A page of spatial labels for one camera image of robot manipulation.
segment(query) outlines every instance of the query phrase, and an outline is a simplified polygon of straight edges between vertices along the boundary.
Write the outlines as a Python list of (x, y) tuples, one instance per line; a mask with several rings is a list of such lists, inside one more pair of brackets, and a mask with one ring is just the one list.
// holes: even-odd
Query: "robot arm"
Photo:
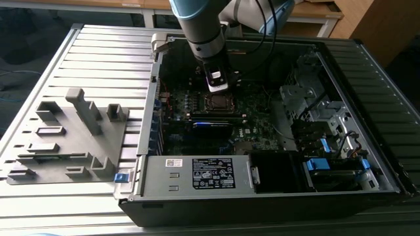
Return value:
[[(259, 0), (267, 22), (267, 34), (272, 35), (274, 15), (267, 0)], [(191, 50), (203, 66), (211, 92), (228, 89), (230, 78), (235, 76), (230, 65), (226, 39), (220, 20), (242, 23), (264, 32), (264, 21), (256, 0), (232, 0), (223, 6), (218, 0), (170, 0), (172, 11), (180, 22)], [(282, 27), (292, 12), (294, 0), (272, 0), (278, 26)]]

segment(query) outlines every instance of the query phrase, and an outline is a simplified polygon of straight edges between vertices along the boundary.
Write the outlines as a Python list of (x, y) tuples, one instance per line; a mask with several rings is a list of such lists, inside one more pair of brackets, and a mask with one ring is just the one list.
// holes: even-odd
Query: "blue latch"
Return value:
[(115, 183), (128, 183), (128, 177), (130, 177), (130, 174), (118, 173), (115, 178), (114, 178), (114, 182)]
[(362, 159), (362, 165), (366, 170), (371, 168), (371, 165), (367, 159)]
[(328, 146), (327, 139), (322, 139), (322, 143), (323, 143), (326, 152), (331, 152), (331, 148)]
[(326, 158), (312, 158), (307, 161), (307, 166), (310, 171), (330, 170), (330, 164)]

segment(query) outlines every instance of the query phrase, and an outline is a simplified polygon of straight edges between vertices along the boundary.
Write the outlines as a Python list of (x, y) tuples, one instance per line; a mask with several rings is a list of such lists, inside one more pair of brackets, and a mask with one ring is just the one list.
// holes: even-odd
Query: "motherboard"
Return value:
[(211, 94), (200, 68), (192, 75), (162, 78), (164, 155), (278, 150), (270, 99), (258, 83), (238, 83), (228, 92)]

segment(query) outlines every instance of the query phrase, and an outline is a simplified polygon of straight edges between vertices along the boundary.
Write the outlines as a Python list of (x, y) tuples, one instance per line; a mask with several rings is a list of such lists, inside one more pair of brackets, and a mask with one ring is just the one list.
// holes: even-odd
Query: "slotted metal surface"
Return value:
[(420, 165), (407, 159), (410, 156), (412, 159), (420, 160), (418, 113), (388, 75), (371, 58), (364, 46), (354, 41), (343, 41), (339, 47), (330, 41), (326, 41), (326, 44), (371, 118), (378, 124), (387, 145), (391, 146), (414, 184), (419, 187)]
[[(42, 100), (58, 101), (67, 105), (63, 96), (68, 87), (86, 90), (96, 106), (120, 103), (130, 107), (119, 168), (131, 168), (136, 162), (136, 151), (144, 101), (148, 88), (151, 37), (159, 29), (127, 27), (84, 26), (72, 29), (59, 49), (40, 82), (23, 106), (15, 122), (0, 142), (0, 147), (15, 145), (8, 140), (15, 132), (26, 130), (20, 123), (35, 122), (34, 109)], [(418, 134), (420, 127), (408, 111), (402, 111), (402, 99), (394, 86), (379, 70), (363, 48), (348, 40), (302, 39), (326, 42), (350, 82), (359, 88), (360, 99), (372, 109), (371, 116), (386, 135), (391, 148), (399, 156), (406, 170), (416, 184), (420, 184), (420, 146)], [(339, 234), (355, 235), (356, 226), (378, 232), (384, 224), (420, 222), (420, 201), (382, 207), (363, 212), (347, 219), (291, 222), (282, 225), (240, 225), (206, 228), (156, 228), (138, 227), (118, 206), (112, 193), (114, 183), (39, 184), (10, 186), (3, 179), (12, 167), (14, 157), (0, 159), (0, 235), (27, 235), (51, 233), (58, 235), (214, 235), (220, 233), (279, 232), (295, 229), (318, 229), (318, 235), (340, 229)]]

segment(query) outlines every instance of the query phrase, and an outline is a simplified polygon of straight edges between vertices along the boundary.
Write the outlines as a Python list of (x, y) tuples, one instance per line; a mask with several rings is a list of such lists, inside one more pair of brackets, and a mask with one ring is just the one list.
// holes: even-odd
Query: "power supply label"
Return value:
[(192, 159), (195, 189), (235, 188), (232, 158)]

